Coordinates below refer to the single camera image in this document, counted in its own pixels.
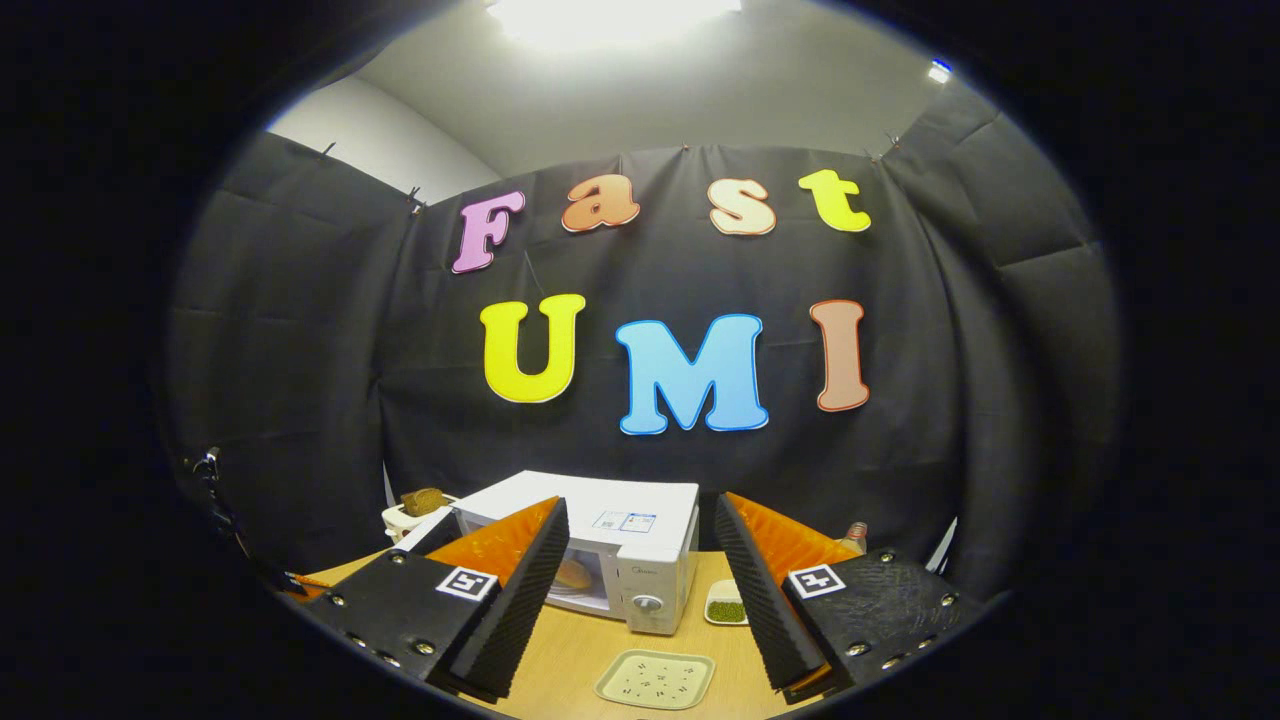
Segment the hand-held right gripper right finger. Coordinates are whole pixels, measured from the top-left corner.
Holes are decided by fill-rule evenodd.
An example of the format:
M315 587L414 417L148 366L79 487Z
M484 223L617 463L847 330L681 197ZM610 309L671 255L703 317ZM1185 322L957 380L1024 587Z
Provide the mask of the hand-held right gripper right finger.
M718 497L714 528L771 688L787 701L877 685L986 612L895 548L859 553L740 495Z

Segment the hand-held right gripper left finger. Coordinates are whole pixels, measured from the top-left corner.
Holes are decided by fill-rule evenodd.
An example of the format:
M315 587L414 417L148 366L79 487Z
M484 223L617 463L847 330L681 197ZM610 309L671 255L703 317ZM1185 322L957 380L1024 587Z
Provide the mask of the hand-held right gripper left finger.
M549 497L463 533L457 507L424 523L305 605L311 623L419 684L509 694L570 541Z

